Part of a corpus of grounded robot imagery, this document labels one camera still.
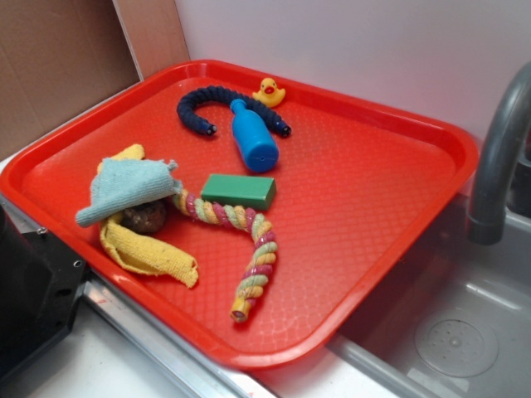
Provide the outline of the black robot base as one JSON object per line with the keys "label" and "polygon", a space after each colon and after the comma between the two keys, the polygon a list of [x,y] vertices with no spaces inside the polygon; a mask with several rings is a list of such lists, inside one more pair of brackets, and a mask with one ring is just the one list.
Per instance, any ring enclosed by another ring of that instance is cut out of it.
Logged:
{"label": "black robot base", "polygon": [[70,334],[88,267],[48,230],[22,233],[1,210],[1,383]]}

